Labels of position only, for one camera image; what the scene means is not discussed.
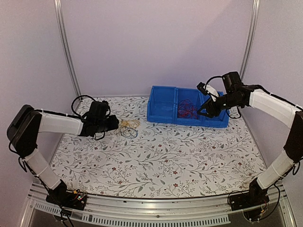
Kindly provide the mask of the blue three-compartment plastic bin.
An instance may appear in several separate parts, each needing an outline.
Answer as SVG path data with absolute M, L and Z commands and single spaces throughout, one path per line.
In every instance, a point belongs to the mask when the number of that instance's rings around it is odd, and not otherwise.
M 198 109 L 210 96 L 197 89 L 153 86 L 147 106 L 147 120 L 157 123 L 173 123 L 188 126 L 226 128 L 229 112 L 207 118 L 197 114 Z

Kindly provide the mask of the aluminium frame post right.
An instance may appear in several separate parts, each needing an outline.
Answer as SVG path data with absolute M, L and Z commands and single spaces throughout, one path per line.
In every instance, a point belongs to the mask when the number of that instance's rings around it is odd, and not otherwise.
M 244 80 L 246 69 L 249 63 L 250 53 L 253 47 L 254 36 L 258 23 L 259 8 L 260 8 L 260 0 L 253 0 L 248 37 L 246 41 L 244 56 L 241 63 L 241 68 L 240 68 L 241 80 Z

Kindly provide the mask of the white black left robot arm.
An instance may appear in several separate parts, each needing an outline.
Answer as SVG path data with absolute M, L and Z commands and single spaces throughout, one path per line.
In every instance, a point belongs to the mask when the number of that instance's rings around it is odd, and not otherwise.
M 7 129 L 9 149 L 22 161 L 22 168 L 30 170 L 60 205 L 70 202 L 66 184 L 54 173 L 38 150 L 37 138 L 41 133 L 70 134 L 95 137 L 98 133 L 116 130 L 119 120 L 111 114 L 106 101 L 93 101 L 84 115 L 69 115 L 34 109 L 24 105 Z

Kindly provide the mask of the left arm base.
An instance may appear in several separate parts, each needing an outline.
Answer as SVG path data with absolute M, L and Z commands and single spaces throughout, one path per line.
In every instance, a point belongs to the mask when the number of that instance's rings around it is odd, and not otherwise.
M 50 190 L 46 201 L 59 207 L 84 210 L 87 202 L 87 193 L 79 190 L 67 191 L 65 189 Z

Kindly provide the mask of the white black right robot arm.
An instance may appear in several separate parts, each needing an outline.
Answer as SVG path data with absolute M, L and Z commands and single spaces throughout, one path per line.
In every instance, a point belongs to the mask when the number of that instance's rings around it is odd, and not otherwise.
M 285 142 L 281 152 L 250 184 L 252 190 L 245 195 L 246 204 L 255 206 L 263 199 L 262 190 L 294 171 L 303 160 L 303 108 L 261 85 L 244 84 L 236 71 L 213 76 L 206 82 L 200 82 L 197 89 L 209 97 L 199 108 L 199 115 L 214 118 L 234 107 L 249 107 L 271 117 L 272 122 L 280 124 L 284 131 Z

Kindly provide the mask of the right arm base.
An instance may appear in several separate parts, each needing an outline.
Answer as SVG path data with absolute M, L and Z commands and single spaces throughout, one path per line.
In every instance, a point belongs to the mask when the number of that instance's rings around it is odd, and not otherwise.
M 268 189 L 262 189 L 259 186 L 257 179 L 254 179 L 249 184 L 248 192 L 240 192 L 239 194 L 229 195 L 227 202 L 230 205 L 232 211 L 248 209 L 257 206 L 255 209 L 245 211 L 243 215 L 248 221 L 259 221 L 268 208 L 269 196 L 267 194 L 267 191 Z

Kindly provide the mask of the aluminium frame post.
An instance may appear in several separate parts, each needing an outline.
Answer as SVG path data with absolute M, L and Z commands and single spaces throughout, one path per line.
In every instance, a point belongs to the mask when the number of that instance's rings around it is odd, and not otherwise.
M 54 0 L 54 10 L 56 14 L 56 20 L 57 20 L 57 25 L 59 29 L 59 37 L 62 42 L 62 48 L 63 48 L 63 53 L 64 57 L 66 60 L 67 64 L 67 69 L 71 78 L 71 83 L 75 92 L 75 96 L 80 96 L 81 91 L 80 91 L 80 86 L 79 82 L 76 76 L 76 71 L 74 68 L 74 64 L 72 61 L 72 56 L 71 56 L 71 51 L 68 43 L 68 37 L 66 33 L 66 28 L 64 24 L 64 16 L 63 16 L 63 10 L 62 10 L 62 1 L 61 0 Z
M 246 41 L 244 56 L 241 63 L 241 68 L 240 68 L 241 80 L 244 80 L 246 69 L 249 63 L 250 53 L 253 47 L 254 36 L 258 23 L 259 8 L 260 8 L 260 0 L 253 0 L 248 37 Z

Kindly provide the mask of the aluminium front rail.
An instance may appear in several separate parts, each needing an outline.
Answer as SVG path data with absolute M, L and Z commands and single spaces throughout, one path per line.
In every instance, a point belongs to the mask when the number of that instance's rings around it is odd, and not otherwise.
M 21 218 L 23 227 L 296 227 L 281 184 L 268 190 L 269 203 L 241 210 L 232 195 L 185 199 L 135 199 L 90 194 L 83 210 L 69 216 L 46 201 L 46 190 L 33 183 Z

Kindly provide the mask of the floral patterned tablecloth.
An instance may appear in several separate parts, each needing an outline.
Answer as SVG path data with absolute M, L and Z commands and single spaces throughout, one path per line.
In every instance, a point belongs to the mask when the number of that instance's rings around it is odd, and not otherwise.
M 226 128 L 148 122 L 147 97 L 107 97 L 120 121 L 99 140 L 64 135 L 51 166 L 70 189 L 140 198 L 244 191 L 265 170 L 245 122 Z

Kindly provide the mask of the aluminium frame post left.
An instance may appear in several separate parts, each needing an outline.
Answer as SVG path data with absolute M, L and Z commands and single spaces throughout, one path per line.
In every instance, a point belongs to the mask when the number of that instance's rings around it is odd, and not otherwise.
M 64 57 L 66 60 L 67 64 L 67 69 L 71 78 L 71 83 L 75 92 L 75 96 L 80 96 L 81 91 L 80 91 L 80 86 L 79 82 L 76 76 L 76 71 L 74 68 L 74 64 L 72 61 L 72 56 L 71 56 L 71 51 L 68 43 L 68 37 L 66 33 L 66 28 L 64 24 L 64 16 L 63 16 L 63 10 L 62 10 L 62 1 L 61 0 L 54 0 L 54 10 L 56 14 L 56 20 L 57 20 L 57 25 L 59 29 L 59 37 L 62 42 L 62 48 L 63 48 L 63 53 Z

